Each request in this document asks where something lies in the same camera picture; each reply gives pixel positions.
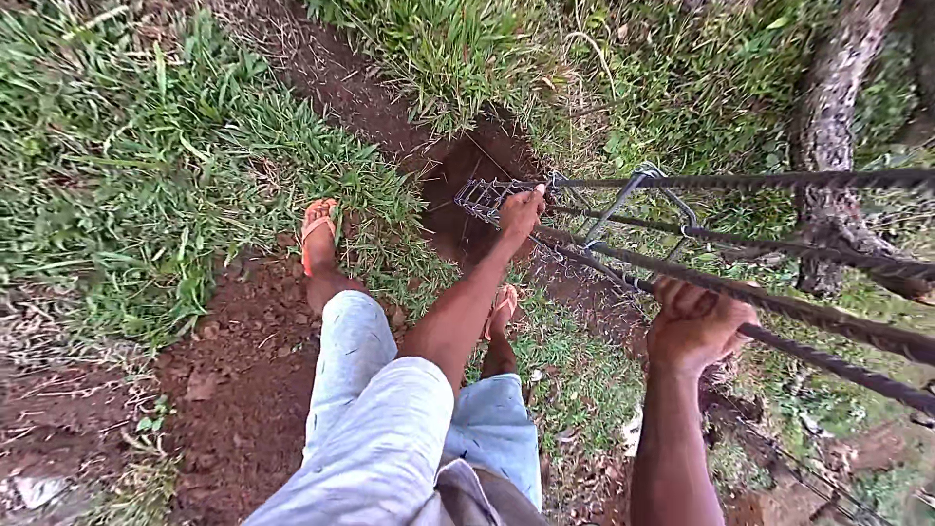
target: metal wire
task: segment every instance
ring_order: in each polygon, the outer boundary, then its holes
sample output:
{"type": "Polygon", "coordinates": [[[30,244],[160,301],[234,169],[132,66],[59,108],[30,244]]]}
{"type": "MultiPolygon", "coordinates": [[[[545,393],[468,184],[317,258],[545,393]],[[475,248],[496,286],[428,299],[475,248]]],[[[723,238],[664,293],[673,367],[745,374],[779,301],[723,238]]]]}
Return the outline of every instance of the metal wire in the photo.
{"type": "MultiPolygon", "coordinates": [[[[647,280],[641,280],[635,276],[623,274],[618,270],[611,269],[586,254],[577,254],[547,241],[539,242],[555,250],[569,261],[574,261],[580,265],[585,265],[603,272],[618,285],[629,285],[648,294],[654,294],[655,284],[647,280]]],[[[799,358],[815,367],[837,374],[841,378],[850,380],[859,386],[866,387],[888,399],[895,400],[917,411],[921,411],[926,415],[935,417],[935,396],[932,396],[926,391],[903,384],[869,369],[856,366],[835,355],[819,351],[809,345],[783,338],[756,325],[745,323],[740,326],[737,332],[799,358]]]]}
{"type": "MultiPolygon", "coordinates": [[[[603,215],[599,212],[591,212],[563,206],[552,206],[550,207],[550,210],[585,217],[603,217],[603,215]]],[[[853,267],[855,269],[867,270],[882,276],[917,278],[927,281],[935,280],[935,264],[932,263],[921,263],[919,261],[911,260],[893,260],[888,257],[863,256],[862,254],[845,253],[831,248],[815,247],[784,241],[750,240],[735,234],[713,232],[699,226],[682,226],[674,225],[672,223],[662,223],[659,221],[645,221],[636,217],[626,217],[623,215],[610,215],[606,218],[606,220],[624,225],[651,228],[653,230],[660,230],[670,234],[683,235],[690,238],[698,238],[704,241],[719,241],[737,246],[758,248],[767,250],[769,252],[778,252],[787,256],[825,259],[827,261],[833,261],[835,263],[847,265],[848,267],[853,267]]]]}
{"type": "MultiPolygon", "coordinates": [[[[536,226],[535,231],[540,235],[572,244],[582,244],[584,240],[581,236],[547,226],[536,226]]],[[[712,292],[727,294],[735,300],[803,321],[822,330],[840,334],[850,340],[869,343],[874,347],[896,353],[912,361],[935,365],[935,340],[922,334],[858,318],[828,307],[812,305],[795,298],[771,296],[761,288],[732,282],[713,274],[688,269],[682,265],[656,259],[655,257],[643,256],[623,249],[614,249],[603,241],[594,243],[591,250],[605,256],[615,257],[631,265],[666,274],[712,292]]]]}
{"type": "MultiPolygon", "coordinates": [[[[629,179],[569,179],[555,182],[558,186],[619,188],[629,179]]],[[[523,182],[523,188],[539,183],[523,182]]],[[[935,170],[920,168],[884,169],[879,171],[815,171],[786,172],[777,175],[725,175],[707,177],[669,177],[645,179],[639,188],[717,188],[722,190],[762,190],[766,188],[904,188],[935,193],[935,170]]]]}

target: hole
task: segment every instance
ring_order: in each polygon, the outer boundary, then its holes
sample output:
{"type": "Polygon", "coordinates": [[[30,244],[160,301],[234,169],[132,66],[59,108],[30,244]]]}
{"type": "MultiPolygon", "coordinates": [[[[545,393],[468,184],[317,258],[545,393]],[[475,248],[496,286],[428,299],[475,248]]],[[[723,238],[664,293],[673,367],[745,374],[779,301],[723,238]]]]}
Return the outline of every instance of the hole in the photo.
{"type": "MultiPolygon", "coordinates": [[[[484,181],[542,180],[539,163],[528,144],[509,134],[503,124],[480,117],[477,129],[452,144],[440,165],[422,179],[422,199],[428,207],[422,224],[425,236],[440,256],[458,263],[462,270],[477,265],[496,241],[496,228],[467,215],[454,204],[454,196],[472,177],[484,181]]],[[[520,257],[528,256],[529,247],[520,257]]]]}
{"type": "Polygon", "coordinates": [[[428,239],[440,256],[473,267],[487,254],[496,239],[496,229],[467,215],[454,204],[454,196],[471,177],[492,181],[506,175],[468,137],[458,140],[441,164],[423,179],[422,199],[428,208],[422,224],[431,233],[428,239]]]}

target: hand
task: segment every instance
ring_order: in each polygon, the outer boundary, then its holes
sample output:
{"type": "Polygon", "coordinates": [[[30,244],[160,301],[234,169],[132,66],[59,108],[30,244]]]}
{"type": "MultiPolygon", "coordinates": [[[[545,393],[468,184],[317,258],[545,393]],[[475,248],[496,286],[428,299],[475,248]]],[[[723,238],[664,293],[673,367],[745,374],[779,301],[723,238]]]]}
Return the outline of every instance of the hand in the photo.
{"type": "Polygon", "coordinates": [[[656,281],[655,298],[662,311],[646,338],[651,368],[698,377],[749,340],[737,332],[742,324],[758,325],[752,306],[667,276],[656,281]]]}
{"type": "Polygon", "coordinates": [[[545,184],[536,186],[531,192],[520,192],[507,197],[500,206],[500,228],[503,237],[522,243],[539,223],[539,215],[545,212],[545,184]]]}

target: flip-flop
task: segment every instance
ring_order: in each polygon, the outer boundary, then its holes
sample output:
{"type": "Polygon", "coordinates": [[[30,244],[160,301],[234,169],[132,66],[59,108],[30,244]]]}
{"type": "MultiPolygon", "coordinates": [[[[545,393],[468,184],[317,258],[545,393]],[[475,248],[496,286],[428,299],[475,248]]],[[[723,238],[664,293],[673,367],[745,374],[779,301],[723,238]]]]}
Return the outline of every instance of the flip-flop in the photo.
{"type": "Polygon", "coordinates": [[[337,230],[335,229],[335,222],[331,220],[331,213],[337,206],[338,202],[335,199],[328,197],[324,199],[315,199],[305,209],[305,216],[302,218],[302,234],[299,238],[299,246],[302,247],[302,269],[305,270],[305,275],[307,276],[311,276],[311,260],[309,259],[309,255],[305,253],[305,239],[315,230],[315,228],[318,228],[321,225],[327,225],[328,229],[331,230],[331,235],[335,235],[337,230]],[[314,212],[320,211],[323,207],[327,207],[328,213],[309,221],[309,217],[314,212]]]}
{"type": "Polygon", "coordinates": [[[516,287],[510,284],[504,284],[496,292],[496,298],[494,299],[494,309],[490,311],[490,315],[487,316],[487,321],[483,324],[483,338],[484,340],[490,340],[490,320],[494,319],[494,314],[499,312],[500,309],[506,307],[510,309],[510,318],[513,317],[513,313],[516,312],[516,306],[519,304],[519,293],[516,292],[516,287]]]}

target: tree trunk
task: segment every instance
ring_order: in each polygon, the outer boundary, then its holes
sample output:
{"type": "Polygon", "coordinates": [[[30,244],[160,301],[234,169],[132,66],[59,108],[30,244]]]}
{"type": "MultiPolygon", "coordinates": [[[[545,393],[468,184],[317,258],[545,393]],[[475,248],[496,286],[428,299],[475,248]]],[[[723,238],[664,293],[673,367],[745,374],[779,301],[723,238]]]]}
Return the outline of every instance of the tree trunk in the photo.
{"type": "MultiPolygon", "coordinates": [[[[806,91],[791,133],[794,170],[853,168],[851,124],[857,91],[900,1],[845,0],[806,78],[806,91]]],[[[804,242],[844,252],[907,258],[867,228],[855,192],[806,188],[796,194],[796,202],[804,242]]],[[[932,284],[922,280],[894,279],[873,272],[868,275],[907,299],[924,302],[932,291],[932,284]]],[[[834,296],[841,292],[842,277],[840,265],[803,259],[797,287],[817,297],[834,296]]]]}

